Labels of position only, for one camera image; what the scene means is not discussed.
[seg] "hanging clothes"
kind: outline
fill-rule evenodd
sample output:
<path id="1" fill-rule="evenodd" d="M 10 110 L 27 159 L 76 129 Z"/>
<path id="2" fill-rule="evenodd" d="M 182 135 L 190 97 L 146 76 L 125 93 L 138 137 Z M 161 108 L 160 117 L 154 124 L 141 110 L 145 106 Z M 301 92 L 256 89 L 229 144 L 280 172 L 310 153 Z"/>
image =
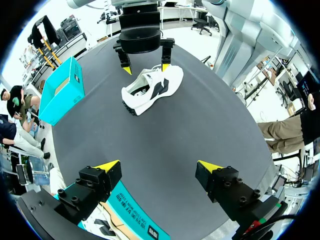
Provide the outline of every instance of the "hanging clothes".
<path id="1" fill-rule="evenodd" d="M 43 48 L 44 44 L 41 42 L 42 39 L 42 35 L 38 29 L 38 26 L 40 24 L 43 24 L 44 27 L 44 31 L 46 34 L 46 37 L 49 41 L 50 44 L 57 44 L 59 45 L 59 43 L 61 42 L 61 39 L 57 36 L 56 30 L 54 28 L 54 26 L 52 25 L 52 23 L 50 22 L 49 18 L 47 17 L 47 15 L 45 15 L 43 18 L 39 19 L 32 27 L 32 31 L 31 31 L 31 35 L 28 37 L 28 42 L 30 44 L 33 44 L 34 47 L 36 49 L 38 48 Z"/>
<path id="2" fill-rule="evenodd" d="M 61 42 L 61 38 L 58 38 L 57 32 L 54 26 L 52 26 L 52 23 L 50 22 L 47 15 L 43 17 L 42 23 L 43 23 L 45 34 L 46 34 L 46 37 L 48 38 L 49 43 L 50 44 L 55 43 L 59 45 L 59 43 Z"/>

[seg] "yellow pole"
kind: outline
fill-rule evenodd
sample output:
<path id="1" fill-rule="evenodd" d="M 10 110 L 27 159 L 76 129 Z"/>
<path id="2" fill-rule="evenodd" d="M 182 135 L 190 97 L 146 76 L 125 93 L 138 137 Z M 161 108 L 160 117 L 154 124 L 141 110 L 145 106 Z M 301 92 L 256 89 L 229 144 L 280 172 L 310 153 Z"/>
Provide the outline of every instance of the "yellow pole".
<path id="1" fill-rule="evenodd" d="M 46 55 L 44 55 L 44 53 L 41 51 L 40 47 L 38 48 L 39 52 L 41 53 L 41 55 L 44 57 L 44 59 L 46 60 L 46 62 L 50 65 L 50 67 L 52 67 L 53 69 L 55 68 L 51 62 L 49 62 L 48 58 L 46 57 Z"/>
<path id="2" fill-rule="evenodd" d="M 60 61 L 60 59 L 57 57 L 57 55 L 54 53 L 54 51 L 52 51 L 51 47 L 49 46 L 49 44 L 47 43 L 47 41 L 45 40 L 44 37 L 42 37 L 44 44 L 46 45 L 46 47 L 49 49 L 49 51 L 52 53 L 52 55 L 54 56 L 54 58 L 58 61 L 58 63 L 61 65 L 62 62 Z"/>

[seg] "turquoise box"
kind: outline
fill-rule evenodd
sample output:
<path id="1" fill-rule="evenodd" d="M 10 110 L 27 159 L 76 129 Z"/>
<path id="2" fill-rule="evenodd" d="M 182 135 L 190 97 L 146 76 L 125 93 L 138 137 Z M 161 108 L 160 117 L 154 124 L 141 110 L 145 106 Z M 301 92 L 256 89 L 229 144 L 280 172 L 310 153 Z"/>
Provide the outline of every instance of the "turquoise box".
<path id="1" fill-rule="evenodd" d="M 45 81 L 39 118 L 54 126 L 84 97 L 82 68 L 72 56 Z"/>

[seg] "man in black shirt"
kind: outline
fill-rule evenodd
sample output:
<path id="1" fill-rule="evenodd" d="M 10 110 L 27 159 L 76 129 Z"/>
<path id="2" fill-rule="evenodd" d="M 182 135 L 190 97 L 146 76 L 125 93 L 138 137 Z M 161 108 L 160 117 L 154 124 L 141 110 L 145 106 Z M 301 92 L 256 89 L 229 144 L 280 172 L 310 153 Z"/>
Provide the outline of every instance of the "man in black shirt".
<path id="1" fill-rule="evenodd" d="M 284 121 L 263 122 L 258 126 L 272 153 L 289 154 L 320 137 L 320 92 L 309 94 L 308 110 Z"/>
<path id="2" fill-rule="evenodd" d="M 7 115 L 0 114 L 0 143 L 15 145 L 38 158 L 48 159 L 50 158 L 50 153 L 43 152 L 45 142 L 45 138 L 41 143 L 37 142 L 29 133 L 23 130 L 19 124 L 15 125 L 8 120 Z"/>
<path id="3" fill-rule="evenodd" d="M 25 97 L 25 92 L 22 86 L 14 86 L 11 91 L 2 90 L 0 95 L 1 100 L 7 101 L 6 108 L 12 118 L 20 120 L 21 126 L 27 132 L 30 132 L 34 124 L 35 118 L 32 118 L 28 122 L 26 110 L 35 106 L 37 111 L 40 106 L 40 97 L 27 95 Z"/>

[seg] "gray table surface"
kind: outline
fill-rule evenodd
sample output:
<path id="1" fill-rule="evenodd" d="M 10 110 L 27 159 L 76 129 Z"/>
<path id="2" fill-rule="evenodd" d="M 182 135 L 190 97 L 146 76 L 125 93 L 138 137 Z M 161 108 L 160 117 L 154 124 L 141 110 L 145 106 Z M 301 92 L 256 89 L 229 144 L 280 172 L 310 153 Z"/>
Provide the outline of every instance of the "gray table surface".
<path id="1" fill-rule="evenodd" d="M 230 88 L 177 45 L 171 63 L 183 69 L 181 86 L 142 115 L 131 115 L 121 88 L 143 68 L 160 64 L 162 50 L 130 55 L 129 75 L 113 50 L 115 41 L 78 60 L 86 96 L 52 130 L 63 178 L 69 185 L 84 166 L 119 159 L 127 190 L 171 239 L 204 238 L 228 216 L 195 178 L 197 161 L 230 165 L 256 188 L 272 160 L 264 138 Z"/>

